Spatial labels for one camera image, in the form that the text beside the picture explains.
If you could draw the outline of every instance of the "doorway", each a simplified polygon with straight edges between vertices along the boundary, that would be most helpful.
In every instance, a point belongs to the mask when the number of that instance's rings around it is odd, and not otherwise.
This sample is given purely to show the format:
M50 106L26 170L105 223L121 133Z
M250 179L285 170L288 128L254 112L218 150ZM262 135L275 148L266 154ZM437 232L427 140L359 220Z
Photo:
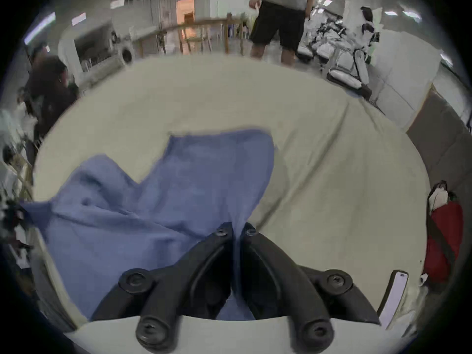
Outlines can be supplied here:
M177 23L190 23L195 20L195 0L179 0L177 2Z
M191 24L195 20L195 0L179 0L177 1L177 24ZM183 30L179 31L179 41L181 51L186 54L189 49L187 46L190 47L191 45L188 44L182 48L183 38L190 38L195 37L196 32L193 28L188 28L185 30L185 34Z

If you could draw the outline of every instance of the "dark-haired person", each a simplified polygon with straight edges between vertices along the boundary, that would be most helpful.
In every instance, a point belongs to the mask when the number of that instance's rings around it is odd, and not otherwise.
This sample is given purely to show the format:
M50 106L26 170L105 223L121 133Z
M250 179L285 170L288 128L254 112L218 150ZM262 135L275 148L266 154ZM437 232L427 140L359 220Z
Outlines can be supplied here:
M44 137L60 115L78 97L75 85L67 86L67 67L58 56L49 55L44 45L32 52L32 69L26 89L33 101L43 97L37 132Z
M282 46L282 64L291 66L298 44L302 39L305 18L310 17L314 0L251 0L253 9L260 5L259 15L254 22L251 40L251 57L261 59L265 47L279 31Z

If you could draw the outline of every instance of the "blue cloth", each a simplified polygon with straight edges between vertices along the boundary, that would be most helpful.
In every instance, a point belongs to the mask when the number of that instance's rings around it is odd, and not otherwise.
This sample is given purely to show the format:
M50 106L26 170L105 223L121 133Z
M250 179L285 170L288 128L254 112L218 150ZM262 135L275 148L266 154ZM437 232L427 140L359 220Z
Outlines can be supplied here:
M272 138L257 129L172 136L140 184L98 155L75 169L48 202L23 207L71 300L90 318L124 271L172 265L226 221L239 237L273 161ZM230 304L226 319L251 318L240 304Z

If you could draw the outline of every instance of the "red bag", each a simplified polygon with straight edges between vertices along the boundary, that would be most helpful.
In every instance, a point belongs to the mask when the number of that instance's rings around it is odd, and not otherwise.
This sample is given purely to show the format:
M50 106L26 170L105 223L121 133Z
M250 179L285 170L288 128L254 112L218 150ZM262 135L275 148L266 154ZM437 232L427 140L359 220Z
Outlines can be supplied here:
M459 254L463 224L462 207L457 202L448 202L431 216L427 214L428 242L423 273L428 274L428 283L443 284L449 279Z

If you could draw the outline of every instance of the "hand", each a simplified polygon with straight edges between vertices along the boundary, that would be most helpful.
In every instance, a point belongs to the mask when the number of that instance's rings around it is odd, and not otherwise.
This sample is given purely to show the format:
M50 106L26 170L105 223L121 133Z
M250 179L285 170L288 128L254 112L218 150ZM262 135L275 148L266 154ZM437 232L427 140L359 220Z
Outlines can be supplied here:
M260 7L260 6L261 6L261 0L251 0L249 2L249 7L252 9L256 9L256 7Z

